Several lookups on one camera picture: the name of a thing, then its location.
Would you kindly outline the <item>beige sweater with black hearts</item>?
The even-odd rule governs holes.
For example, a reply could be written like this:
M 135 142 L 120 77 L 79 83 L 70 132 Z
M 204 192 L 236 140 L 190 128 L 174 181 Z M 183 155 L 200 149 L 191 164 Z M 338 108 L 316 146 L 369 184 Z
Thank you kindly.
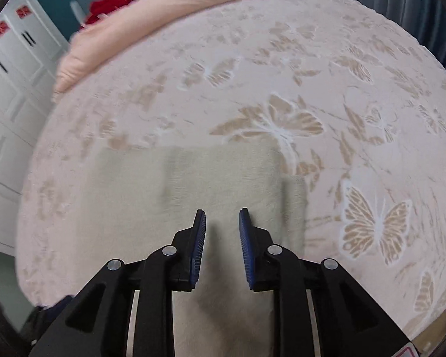
M 174 299 L 178 356 L 270 356 L 272 295 L 250 291 L 238 215 L 248 209 L 274 242 L 303 249 L 307 187 L 282 172 L 270 142 L 212 148 L 104 149 L 87 173 L 75 218 L 74 279 L 82 288 L 110 259 L 145 259 L 207 217 L 200 278 Z

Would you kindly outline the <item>pink butterfly bedspread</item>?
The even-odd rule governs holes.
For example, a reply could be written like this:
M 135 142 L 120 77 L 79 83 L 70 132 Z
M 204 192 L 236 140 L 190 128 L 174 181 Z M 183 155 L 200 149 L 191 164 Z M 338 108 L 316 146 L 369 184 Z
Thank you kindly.
M 269 143 L 295 177 L 288 223 L 252 209 L 303 256 L 334 256 L 409 336 L 446 308 L 446 70 L 354 0 L 239 0 L 181 18 L 65 93 L 34 149 L 17 220 L 22 292 L 51 304 L 84 283 L 71 256 L 132 256 L 157 164 L 100 179 L 96 157 Z M 84 212 L 88 205 L 95 223 Z

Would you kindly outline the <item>white wardrobe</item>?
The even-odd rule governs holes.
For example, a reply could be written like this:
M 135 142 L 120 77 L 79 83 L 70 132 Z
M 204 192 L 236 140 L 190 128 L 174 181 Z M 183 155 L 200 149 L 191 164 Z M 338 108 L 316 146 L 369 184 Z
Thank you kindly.
M 53 108 L 55 71 L 68 41 L 38 0 L 0 13 L 0 252 L 13 256 L 17 215 L 34 146 Z

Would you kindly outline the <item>red cloth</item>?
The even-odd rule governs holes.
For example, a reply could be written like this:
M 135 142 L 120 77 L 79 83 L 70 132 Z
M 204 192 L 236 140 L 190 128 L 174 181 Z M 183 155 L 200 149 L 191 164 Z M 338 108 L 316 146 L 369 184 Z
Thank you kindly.
M 115 10 L 129 5 L 134 0 L 95 0 L 89 7 L 89 13 L 85 16 L 82 28 L 95 24 L 102 18 L 107 17 Z

